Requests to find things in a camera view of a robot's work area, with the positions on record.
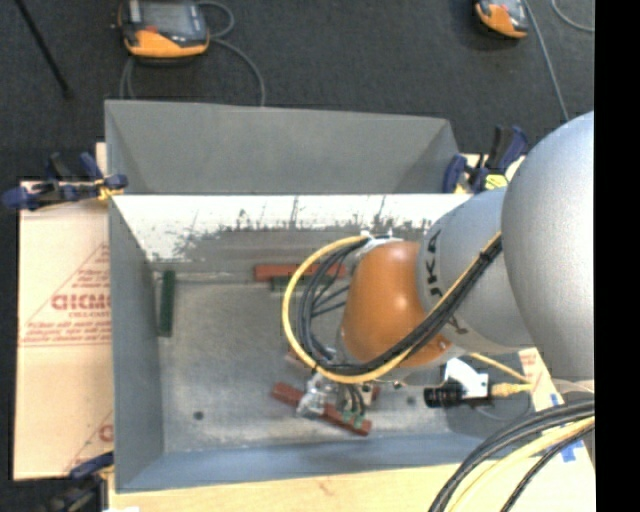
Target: yellow cable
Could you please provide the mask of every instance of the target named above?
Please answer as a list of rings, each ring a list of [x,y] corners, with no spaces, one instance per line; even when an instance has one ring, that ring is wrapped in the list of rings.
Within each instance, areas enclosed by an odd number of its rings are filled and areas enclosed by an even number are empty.
[[[485,245],[485,247],[482,250],[482,253],[486,252],[486,250],[501,235],[502,235],[502,232],[498,231],[491,238],[491,240],[489,240],[489,242]],[[320,365],[318,365],[318,362],[315,359],[313,359],[313,357],[311,357],[307,352],[305,352],[304,348],[300,345],[300,342],[296,338],[295,334],[293,333],[293,329],[291,327],[291,320],[289,319],[289,304],[291,302],[291,297],[293,295],[293,291],[296,285],[298,284],[298,281],[300,280],[302,275],[307,271],[307,269],[311,265],[313,265],[313,263],[315,263],[317,260],[325,256],[326,254],[330,253],[331,251],[334,251],[335,249],[338,249],[340,247],[344,247],[346,245],[350,245],[356,242],[361,242],[362,240],[365,240],[367,238],[369,237],[365,235],[342,238],[340,240],[336,240],[335,242],[332,242],[318,249],[311,256],[309,256],[298,267],[298,269],[294,272],[293,276],[291,276],[291,279],[289,280],[287,288],[285,289],[284,297],[282,299],[282,325],[283,325],[285,336],[289,342],[289,345],[291,345],[291,348],[293,349],[293,351],[300,358],[300,360],[303,361],[307,366],[317,370],[318,373],[320,373],[321,375],[324,375],[328,379],[333,380],[335,382],[340,382],[342,384],[359,384],[362,382],[368,382],[368,381],[380,378],[382,375],[390,372],[396,366],[398,366],[409,355],[413,347],[409,347],[408,349],[398,354],[397,356],[393,357],[387,363],[380,366],[376,370],[365,372],[359,375],[340,375],[338,373],[333,373],[325,368],[322,368]],[[444,303],[444,301],[448,299],[448,297],[453,293],[453,290],[458,286],[458,284],[462,281],[462,279],[470,272],[471,268],[473,267],[476,261],[477,261],[477,258],[469,264],[469,266],[465,269],[465,271],[462,274],[460,274],[460,276],[458,276],[458,279],[456,279],[453,285],[440,298],[440,300],[434,306],[432,311],[435,311],[437,308],[440,307],[442,303]]]
[[[501,382],[491,386],[491,396],[493,398],[506,398],[517,393],[531,391],[531,384],[511,384],[510,382]]]
[[[477,359],[478,361],[481,361],[483,363],[486,363],[488,365],[491,365],[495,368],[498,368],[499,370],[502,370],[504,373],[511,375],[512,377],[515,377],[518,380],[521,380],[522,382],[526,383],[526,384],[531,384],[531,382],[529,382],[529,379],[527,379],[524,375],[520,375],[517,371],[515,371],[513,368],[509,368],[508,366],[496,361],[495,359],[491,359],[488,356],[484,356],[482,354],[478,354],[477,352],[473,352],[471,354],[469,354],[470,357],[473,357],[474,359]]]
[[[521,463],[523,460],[539,453],[547,448],[553,446],[556,443],[564,441],[570,438],[572,435],[582,430],[583,428],[593,424],[595,417],[590,416],[583,420],[574,421],[569,425],[553,429],[542,437],[524,445],[522,448],[512,452],[504,459],[496,462],[494,465],[485,469],[471,484],[469,484],[459,495],[458,499],[453,503],[448,512],[456,512],[462,510],[462,507],[467,503],[474,494],[478,492],[486,483],[495,478],[498,474],[507,471],[513,466]]]

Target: black cable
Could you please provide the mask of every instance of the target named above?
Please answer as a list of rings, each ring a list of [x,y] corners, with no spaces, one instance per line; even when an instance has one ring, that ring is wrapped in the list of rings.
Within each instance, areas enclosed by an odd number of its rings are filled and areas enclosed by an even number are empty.
[[[326,313],[330,313],[331,311],[335,311],[336,309],[339,309],[339,308],[345,306],[346,303],[347,303],[347,301],[336,302],[335,304],[332,304],[331,306],[327,306],[324,309],[313,310],[311,312],[311,318],[315,318],[317,316],[321,316],[321,315],[324,315]]]
[[[36,43],[38,44],[38,48],[40,48],[40,51],[42,52],[42,56],[47,61],[49,69],[51,70],[51,72],[53,73],[53,76],[58,82],[60,89],[62,89],[63,97],[65,99],[73,98],[74,96],[73,90],[71,89],[71,87],[69,87],[69,84],[65,80],[64,75],[62,74],[62,71],[60,71],[60,68],[58,67],[58,64],[56,64],[56,61],[53,58],[53,55],[51,55],[51,52],[49,51],[49,47],[47,46],[47,43],[42,37],[42,34],[40,33],[40,31],[38,30],[38,27],[33,21],[33,18],[31,17],[31,14],[29,13],[27,6],[24,4],[23,0],[14,0],[14,1],[16,4],[16,7],[18,7],[18,10],[20,11],[20,14],[22,15],[22,18],[27,24],[27,27],[29,27],[29,30],[31,31],[31,35],[36,40]]]
[[[348,245],[340,250],[330,254],[318,267],[318,270],[312,274],[309,278],[309,282],[302,293],[302,297],[299,303],[298,315],[297,315],[297,334],[303,348],[309,353],[315,360],[314,350],[318,352],[323,359],[330,361],[333,358],[333,352],[328,350],[320,341],[313,335],[311,330],[312,320],[312,307],[316,298],[316,290],[320,285],[322,278],[326,275],[328,270],[336,265],[339,265],[342,261],[353,251],[362,247],[368,242],[367,239]]]
[[[588,418],[595,414],[595,400],[583,400],[570,405],[545,409],[530,418],[517,421],[485,440],[473,450],[458,467],[433,500],[429,512],[444,512],[456,489],[478,465],[489,457],[523,439],[538,435],[544,430]]]
[[[309,284],[303,292],[300,309],[298,310],[298,335],[300,336],[301,344],[310,355],[313,354],[313,350],[308,336],[310,331],[311,315],[311,305],[309,304],[309,300],[312,300],[309,299],[309,297],[313,297],[313,293],[318,286],[319,280],[322,278],[324,273],[326,273],[327,269],[343,255],[343,253],[348,254],[362,246],[365,242],[367,242],[367,240],[346,246],[345,248],[342,248],[330,255],[319,266],[318,270],[314,272]],[[487,267],[495,260],[501,251],[502,237],[497,236],[492,244],[487,247],[480,254],[480,257],[474,261],[473,265],[471,265],[466,274],[456,284],[455,288],[448,292],[447,298],[432,313],[430,313],[420,325],[384,353],[365,363],[332,363],[329,358],[325,361],[316,360],[318,365],[341,375],[357,375],[363,371],[371,371],[379,368],[380,366],[388,363],[390,359],[406,350],[411,349],[408,357],[415,354],[431,339],[433,339],[433,337],[446,325],[464,298],[471,291],[471,288],[475,285],[476,281],[482,276]],[[314,345],[318,352],[324,352],[323,348],[321,348],[317,343],[317,340],[314,342]]]
[[[347,285],[343,286],[342,288],[339,288],[335,292],[331,292],[329,295],[327,295],[322,300],[317,300],[318,297],[316,297],[316,299],[314,299],[314,301],[313,301],[313,305],[314,305],[315,308],[318,308],[318,307],[322,306],[323,304],[326,304],[327,302],[329,302],[331,299],[335,299],[338,295],[343,294],[348,289],[349,289],[349,285],[347,284]]]
[[[557,443],[556,445],[554,445],[551,449],[549,449],[547,451],[547,453],[545,453],[539,460],[538,462],[536,462],[530,469],[529,471],[527,471],[527,473],[525,474],[525,476],[522,478],[522,480],[520,480],[520,483],[518,484],[518,486],[515,488],[515,490],[513,491],[513,493],[511,494],[511,496],[509,496],[509,498],[507,499],[507,501],[505,502],[505,504],[503,505],[503,507],[500,509],[500,512],[509,512],[512,508],[513,505],[515,505],[516,501],[518,500],[518,498],[520,498],[520,496],[522,495],[522,493],[524,492],[524,490],[526,489],[527,485],[529,485],[529,483],[531,482],[531,480],[533,479],[534,476],[536,476],[540,470],[547,465],[547,463],[555,456],[557,455],[559,452],[561,452],[562,450],[564,450],[567,446],[575,443],[578,439],[581,439],[582,437],[584,437],[586,434],[588,434],[589,432],[593,431],[593,429],[595,429],[595,425],[588,425],[587,427],[583,428],[582,430],[579,430],[578,432],[576,432],[574,435],[572,435],[571,437],[569,437],[568,439],[565,439],[562,442]]]

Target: green object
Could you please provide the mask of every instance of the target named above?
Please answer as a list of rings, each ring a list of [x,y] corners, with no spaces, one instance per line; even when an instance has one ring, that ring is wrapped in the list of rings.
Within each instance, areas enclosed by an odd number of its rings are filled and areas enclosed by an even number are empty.
[[[171,337],[173,334],[173,302],[176,290],[175,270],[162,273],[162,293],[160,294],[160,322],[158,336]]]

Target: cable bundle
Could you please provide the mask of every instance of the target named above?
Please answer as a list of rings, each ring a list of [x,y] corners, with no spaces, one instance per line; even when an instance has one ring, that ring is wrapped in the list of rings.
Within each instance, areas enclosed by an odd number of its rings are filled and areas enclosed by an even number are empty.
[[[476,281],[502,251],[502,237],[498,232],[443,295],[427,318],[384,353],[366,363],[335,362],[332,361],[333,351],[324,346],[311,331],[314,307],[326,304],[327,299],[325,297],[325,300],[322,300],[322,296],[328,286],[320,288],[318,291],[319,283],[327,275],[330,268],[336,264],[339,265],[350,253],[363,247],[372,239],[370,236],[343,238],[316,251],[296,270],[289,281],[282,301],[282,323],[285,336],[296,355],[307,366],[328,379],[343,384],[357,384],[378,379],[424,347],[450,320]],[[297,317],[298,338],[293,332],[289,318],[289,305],[293,291],[311,265],[327,255],[327,259],[313,274],[303,293]],[[331,284],[334,280],[335,278],[330,279],[329,283]]]
[[[459,510],[463,503],[472,497],[474,492],[497,473],[510,468],[514,463],[527,457],[550,449],[531,467],[507,499],[501,512],[508,512],[531,479],[556,453],[591,432],[594,428],[595,400],[588,399],[545,409],[499,430],[469,454],[436,496],[429,508],[429,512],[445,512],[445,510],[453,512]],[[531,438],[533,440],[529,440],[524,446],[499,460],[471,484],[467,485],[459,494],[453,506],[447,508],[458,488],[482,462],[514,444]]]

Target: wire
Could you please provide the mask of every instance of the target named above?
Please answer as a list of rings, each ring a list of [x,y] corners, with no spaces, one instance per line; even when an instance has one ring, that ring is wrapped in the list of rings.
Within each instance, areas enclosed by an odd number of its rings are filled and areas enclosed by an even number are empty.
[[[522,480],[520,480],[520,483],[518,484],[518,486],[515,488],[515,490],[513,491],[513,493],[511,494],[511,496],[509,496],[509,498],[507,499],[507,501],[505,502],[505,504],[503,505],[502,509],[500,509],[500,512],[509,512],[511,510],[511,508],[513,507],[513,505],[515,505],[516,501],[518,500],[518,498],[520,498],[520,496],[522,495],[522,493],[524,492],[524,490],[526,489],[527,485],[529,485],[529,483],[531,482],[531,480],[533,479],[533,477],[542,469],[544,468],[544,466],[547,465],[547,463],[555,456],[557,455],[559,452],[561,452],[562,450],[564,450],[567,446],[575,443],[576,441],[578,441],[579,439],[581,439],[582,437],[584,437],[586,434],[588,434],[589,432],[593,431],[593,429],[595,428],[595,425],[590,425],[588,427],[585,427],[583,430],[576,432],[573,436],[565,439],[564,441],[562,441],[561,443],[558,443],[557,445],[555,445],[553,448],[551,448],[547,453],[545,453],[542,457],[540,457],[540,459],[538,460],[538,462],[536,462],[531,469],[529,469],[529,471],[527,471],[527,473],[525,474],[525,476],[522,478]]]
[[[249,58],[249,56],[246,53],[244,53],[237,46],[234,46],[231,43],[224,41],[223,39],[214,39],[213,42],[219,44],[220,46],[224,46],[225,48],[236,53],[238,56],[244,59],[244,61],[249,65],[249,67],[251,68],[251,71],[253,71],[253,74],[258,80],[258,86],[260,87],[260,103],[259,104],[261,107],[264,107],[267,102],[267,91],[264,86],[264,78],[262,78],[262,74],[260,73],[260,70],[255,65],[255,63]]]
[[[502,363],[500,363],[499,361],[496,361],[495,359],[492,359],[491,357],[482,355],[482,354],[478,354],[477,352],[473,352],[468,354],[469,357],[473,357],[474,359],[476,359],[477,361],[481,361],[483,363],[486,363],[490,366],[493,366],[494,368],[498,368],[499,370],[502,370],[504,373],[511,375],[512,377],[515,377],[516,379],[526,383],[526,384],[531,384],[531,382],[529,381],[529,379],[527,379],[524,375],[519,374],[518,372],[516,372],[514,369],[509,368],[507,365],[504,365]]]
[[[298,357],[307,364],[307,366],[322,373],[322,375],[330,380],[345,384],[375,380],[397,367],[404,359],[425,346],[449,321],[471,287],[479,279],[488,265],[490,265],[502,251],[502,236],[501,233],[498,232],[483,248],[480,255],[471,262],[455,283],[440,298],[436,306],[427,315],[427,318],[383,354],[366,363],[332,363],[330,362],[330,357],[326,356],[327,351],[322,348],[310,332],[308,323],[310,320],[308,317],[310,316],[311,306],[308,305],[308,301],[310,300],[309,298],[313,296],[310,290],[314,290],[318,285],[324,269],[330,268],[336,261],[340,261],[340,259],[348,253],[360,248],[368,240],[370,240],[370,237],[366,236],[348,237],[333,242],[313,253],[296,270],[290,279],[282,301],[283,329],[294,352],[296,352]],[[313,263],[328,254],[331,255],[320,265],[318,271],[312,275],[309,285],[305,289],[301,299],[300,311],[302,311],[302,315],[298,315],[297,322],[299,331],[302,331],[299,333],[301,334],[300,341],[293,333],[289,319],[291,296],[304,272],[306,272]],[[324,361],[319,361],[313,356],[314,348],[323,355],[325,358]]]
[[[540,48],[542,49],[542,55],[544,57],[545,64],[547,65],[547,69],[549,70],[549,75],[551,75],[551,82],[553,83],[553,88],[556,93],[556,97],[558,98],[558,102],[560,103],[560,108],[562,109],[562,115],[564,116],[564,120],[569,122],[570,117],[567,113],[567,108],[564,103],[564,99],[562,98],[562,93],[560,92],[560,86],[558,85],[558,80],[556,79],[556,74],[553,71],[553,65],[551,64],[551,58],[549,57],[549,52],[547,52],[547,46],[544,44],[544,39],[542,38],[542,34],[540,29],[538,28],[538,23],[536,22],[536,18],[533,15],[533,11],[529,6],[529,2],[527,0],[522,0],[522,4],[527,9],[529,13],[529,19],[531,20],[531,25],[533,25],[533,30],[536,33],[536,37],[538,38],[538,42],[540,43]]]
[[[255,62],[253,62],[253,60],[246,53],[244,53],[240,48],[222,39],[222,37],[228,35],[235,28],[236,19],[235,19],[235,16],[233,15],[233,12],[231,11],[231,9],[229,9],[225,5],[212,0],[202,0],[201,2],[198,2],[198,5],[216,7],[224,11],[225,14],[227,15],[229,19],[227,26],[218,32],[210,34],[209,36],[210,40],[211,42],[218,44],[223,48],[228,49],[232,53],[235,53],[238,57],[244,60],[244,62],[249,66],[249,68],[251,69],[252,73],[254,74],[258,82],[258,87],[260,89],[259,106],[264,107],[267,101],[267,92],[266,92],[266,87],[264,83],[264,78],[262,76],[262,73],[258,69],[258,66],[256,66]],[[129,56],[122,70],[122,74],[120,76],[120,83],[118,88],[118,95],[120,99],[125,99],[127,96],[129,99],[136,98],[135,92],[133,90],[132,78],[131,78],[135,64],[136,64],[135,58],[133,56]]]
[[[219,2],[214,2],[213,0],[201,0],[198,2],[198,5],[201,7],[216,7],[221,11],[224,11],[224,13],[227,15],[227,18],[229,19],[227,26],[222,30],[220,30],[219,32],[215,32],[211,34],[210,35],[211,38],[217,39],[220,37],[224,37],[235,28],[236,18],[233,15],[233,12],[231,12],[231,9],[229,9],[226,5],[221,4]]]
[[[433,500],[429,512],[444,512],[458,487],[468,475],[493,454],[540,432],[595,415],[595,400],[581,400],[558,405],[515,421],[498,430],[476,447],[460,464]]]
[[[350,245],[350,244],[353,244],[353,243],[357,243],[357,242],[364,242],[368,238],[369,237],[367,237],[367,236],[353,236],[353,237],[343,238],[343,239],[340,239],[340,240],[338,240],[336,242],[328,244],[328,245],[320,248],[316,252],[314,252],[294,272],[293,276],[291,277],[291,279],[289,281],[289,284],[287,285],[287,288],[285,289],[284,297],[283,297],[283,300],[282,300],[282,324],[283,324],[283,329],[284,329],[285,336],[286,336],[287,340],[289,341],[289,344],[291,345],[293,351],[300,358],[300,360],[302,360],[307,366],[317,370],[318,373],[324,375],[325,377],[327,377],[330,380],[333,380],[335,382],[341,382],[341,383],[344,383],[344,384],[358,384],[360,382],[367,382],[369,380],[374,380],[374,379],[384,375],[385,373],[388,373],[395,366],[397,366],[409,354],[409,351],[411,349],[407,349],[405,352],[402,352],[402,353],[398,354],[396,357],[394,357],[393,359],[388,361],[386,364],[382,365],[380,368],[377,368],[376,370],[373,370],[373,371],[370,371],[370,372],[365,372],[365,373],[360,374],[360,375],[340,375],[340,374],[337,374],[335,372],[326,370],[325,368],[320,366],[318,364],[318,362],[315,359],[313,359],[302,348],[302,346],[300,345],[299,341],[297,340],[295,334],[293,333],[293,329],[291,327],[291,321],[289,319],[289,304],[291,302],[291,296],[293,295],[293,291],[294,291],[294,289],[296,287],[296,284],[298,283],[298,281],[300,280],[302,275],[307,271],[307,269],[316,260],[318,260],[321,257],[325,256],[326,254],[329,254],[334,249],[337,249],[337,248],[340,248],[340,247],[344,247],[344,246],[347,246],[347,245]]]
[[[512,469],[523,460],[549,448],[550,446],[553,446],[558,442],[572,438],[576,433],[580,433],[580,435],[582,435],[585,429],[590,428],[594,422],[595,419],[593,417],[589,417],[581,421],[576,421],[570,425],[565,425],[564,427],[544,434],[542,437],[531,441],[513,453],[507,455],[504,459],[486,469],[471,484],[469,484],[454,502],[450,512],[455,512],[456,510],[463,508],[464,505],[473,498],[475,493],[500,473]]]
[[[578,29],[578,30],[582,30],[584,32],[590,32],[590,33],[594,33],[596,31],[595,27],[588,27],[586,25],[581,25],[579,23],[576,23],[575,21],[573,21],[572,19],[570,19],[566,14],[564,14],[557,5],[557,1],[556,0],[549,0],[549,3],[551,4],[551,8],[553,9],[553,11],[558,15],[558,17],[564,21],[567,25]]]

